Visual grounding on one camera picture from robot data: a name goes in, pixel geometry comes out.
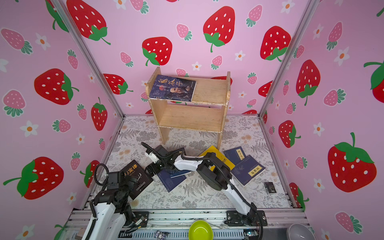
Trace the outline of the black book yellow title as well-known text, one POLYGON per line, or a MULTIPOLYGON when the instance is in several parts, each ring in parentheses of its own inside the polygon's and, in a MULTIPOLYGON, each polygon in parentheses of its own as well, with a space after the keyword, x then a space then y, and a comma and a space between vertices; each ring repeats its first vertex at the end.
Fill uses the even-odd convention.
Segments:
POLYGON ((123 173, 124 176, 130 176, 137 180, 130 192, 132 200, 135 200, 153 182, 153 179, 147 175, 145 170, 135 160, 123 168, 123 173))

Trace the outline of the dark portrait cover book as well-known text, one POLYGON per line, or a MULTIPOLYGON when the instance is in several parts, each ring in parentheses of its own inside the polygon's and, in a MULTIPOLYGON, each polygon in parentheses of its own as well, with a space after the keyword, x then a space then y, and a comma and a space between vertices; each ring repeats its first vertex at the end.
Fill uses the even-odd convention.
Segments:
POLYGON ((157 75, 149 94, 150 99, 191 102, 197 82, 176 77, 157 75))

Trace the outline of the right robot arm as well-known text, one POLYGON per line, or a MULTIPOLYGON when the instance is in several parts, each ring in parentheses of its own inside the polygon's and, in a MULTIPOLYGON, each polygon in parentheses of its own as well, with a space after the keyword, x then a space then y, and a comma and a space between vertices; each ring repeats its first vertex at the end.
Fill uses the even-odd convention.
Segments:
POLYGON ((169 152, 161 145, 156 148, 144 142, 141 145, 146 148, 146 156, 153 161, 145 168, 148 175, 153 177, 163 170, 169 174, 181 171, 197 172, 212 189, 223 192, 235 206, 237 216, 227 217, 224 224, 229 227, 257 227, 258 239, 263 238, 264 224, 260 211, 242 195, 233 180, 230 168, 215 153, 191 157, 186 155, 184 148, 169 152))

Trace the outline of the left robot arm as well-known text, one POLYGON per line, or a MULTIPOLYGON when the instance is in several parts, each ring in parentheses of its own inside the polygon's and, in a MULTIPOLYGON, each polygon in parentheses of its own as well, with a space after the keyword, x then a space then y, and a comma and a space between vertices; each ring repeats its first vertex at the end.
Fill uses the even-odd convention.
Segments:
POLYGON ((137 182, 137 178, 129 175, 129 166, 110 172, 105 164, 99 164, 94 170, 94 180, 102 190, 90 202, 92 216, 82 239, 116 240, 124 226, 129 228, 127 234, 138 230, 145 218, 136 221, 128 203, 137 182))

